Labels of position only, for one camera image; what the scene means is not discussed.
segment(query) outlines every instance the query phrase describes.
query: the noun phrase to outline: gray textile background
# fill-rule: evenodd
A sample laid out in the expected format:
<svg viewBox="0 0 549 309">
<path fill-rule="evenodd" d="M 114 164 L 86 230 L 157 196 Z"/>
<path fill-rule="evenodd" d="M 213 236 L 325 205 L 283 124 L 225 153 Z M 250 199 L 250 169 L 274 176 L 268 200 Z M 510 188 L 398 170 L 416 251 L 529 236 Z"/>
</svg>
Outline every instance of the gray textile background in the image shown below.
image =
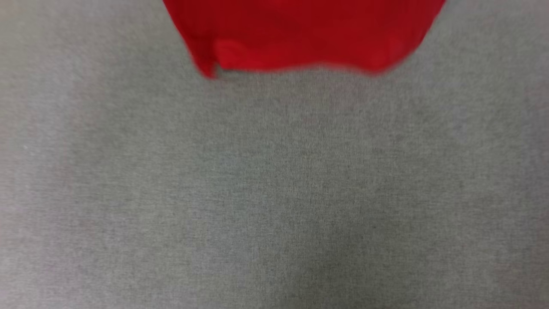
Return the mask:
<svg viewBox="0 0 549 309">
<path fill-rule="evenodd" d="M 2 0 L 0 308 L 549 308 L 548 12 L 208 81 L 159 0 Z"/>
</svg>

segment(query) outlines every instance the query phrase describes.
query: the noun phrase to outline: gray carpet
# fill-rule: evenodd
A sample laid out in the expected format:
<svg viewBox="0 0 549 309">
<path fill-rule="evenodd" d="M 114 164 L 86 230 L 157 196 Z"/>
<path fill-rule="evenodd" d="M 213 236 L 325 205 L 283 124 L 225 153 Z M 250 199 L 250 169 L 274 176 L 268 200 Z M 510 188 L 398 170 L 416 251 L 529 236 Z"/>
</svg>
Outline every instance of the gray carpet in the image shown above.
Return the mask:
<svg viewBox="0 0 549 309">
<path fill-rule="evenodd" d="M 547 12 L 209 81 L 160 0 L 3 0 L 0 308 L 549 308 Z"/>
</svg>

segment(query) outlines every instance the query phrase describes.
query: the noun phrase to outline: red fabric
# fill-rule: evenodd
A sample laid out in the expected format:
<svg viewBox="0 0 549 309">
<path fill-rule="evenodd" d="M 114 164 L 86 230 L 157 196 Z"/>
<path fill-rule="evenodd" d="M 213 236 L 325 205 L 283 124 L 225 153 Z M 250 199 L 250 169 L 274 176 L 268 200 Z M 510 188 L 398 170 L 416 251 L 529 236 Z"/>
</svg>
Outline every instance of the red fabric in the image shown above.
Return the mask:
<svg viewBox="0 0 549 309">
<path fill-rule="evenodd" d="M 200 71 L 313 63 L 387 69 L 416 49 L 444 0 L 164 0 Z"/>
</svg>

